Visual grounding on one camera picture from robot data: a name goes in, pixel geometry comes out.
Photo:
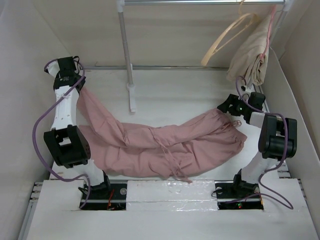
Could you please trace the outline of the pink trousers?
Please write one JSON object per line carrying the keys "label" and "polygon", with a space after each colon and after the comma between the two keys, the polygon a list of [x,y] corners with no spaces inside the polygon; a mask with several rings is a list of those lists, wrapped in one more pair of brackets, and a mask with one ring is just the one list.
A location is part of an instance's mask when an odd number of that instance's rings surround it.
{"label": "pink trousers", "polygon": [[87,121],[79,128],[89,143],[94,164],[110,174],[189,182],[190,176],[213,170],[239,154],[247,140],[216,108],[181,125],[124,123],[86,88],[77,108]]}

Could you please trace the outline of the beige wooden hanger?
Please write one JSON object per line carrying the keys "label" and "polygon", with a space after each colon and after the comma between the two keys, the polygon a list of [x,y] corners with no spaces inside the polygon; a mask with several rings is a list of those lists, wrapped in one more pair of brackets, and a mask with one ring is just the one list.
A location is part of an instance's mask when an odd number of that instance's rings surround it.
{"label": "beige wooden hanger", "polygon": [[234,22],[232,22],[213,42],[200,62],[202,66],[207,66],[209,61],[215,54],[226,47],[231,41],[240,36],[249,27],[258,22],[259,16],[256,13],[243,13],[242,7],[244,3],[245,0],[241,0],[239,2],[238,18]]}

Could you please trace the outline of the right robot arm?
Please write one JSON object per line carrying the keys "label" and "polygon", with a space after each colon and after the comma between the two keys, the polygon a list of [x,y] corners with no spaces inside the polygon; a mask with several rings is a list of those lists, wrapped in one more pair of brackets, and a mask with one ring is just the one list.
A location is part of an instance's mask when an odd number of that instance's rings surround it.
{"label": "right robot arm", "polygon": [[297,120],[263,112],[265,95],[252,92],[245,100],[230,94],[217,108],[232,116],[243,116],[249,125],[260,128],[258,152],[250,163],[234,175],[233,181],[216,181],[218,199],[242,199],[259,191],[264,174],[276,164],[292,158],[297,152]]}

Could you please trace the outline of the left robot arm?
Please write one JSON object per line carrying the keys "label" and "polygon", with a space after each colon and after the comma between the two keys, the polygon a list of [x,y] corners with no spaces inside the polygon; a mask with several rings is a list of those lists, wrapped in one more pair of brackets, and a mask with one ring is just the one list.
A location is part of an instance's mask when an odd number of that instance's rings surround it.
{"label": "left robot arm", "polygon": [[87,175],[92,192],[104,199],[112,191],[109,178],[94,164],[89,143],[77,126],[77,102],[86,82],[79,60],[77,56],[58,58],[45,67],[54,77],[57,106],[51,129],[43,138],[54,162]]}

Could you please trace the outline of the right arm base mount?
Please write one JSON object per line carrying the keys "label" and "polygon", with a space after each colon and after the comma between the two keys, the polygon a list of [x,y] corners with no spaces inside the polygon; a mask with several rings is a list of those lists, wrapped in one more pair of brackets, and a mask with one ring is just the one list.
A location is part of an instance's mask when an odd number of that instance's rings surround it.
{"label": "right arm base mount", "polygon": [[263,210],[257,185],[253,188],[236,187],[233,181],[215,181],[211,197],[217,200],[218,210]]}

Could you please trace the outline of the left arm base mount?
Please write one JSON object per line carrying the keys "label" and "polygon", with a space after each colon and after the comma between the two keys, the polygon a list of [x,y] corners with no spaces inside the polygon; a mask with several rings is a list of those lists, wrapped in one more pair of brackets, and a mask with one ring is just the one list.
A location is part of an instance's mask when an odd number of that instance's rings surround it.
{"label": "left arm base mount", "polygon": [[127,206],[127,181],[112,181],[110,187],[95,186],[90,188],[85,183],[79,187],[81,200],[79,207],[84,211],[124,211]]}

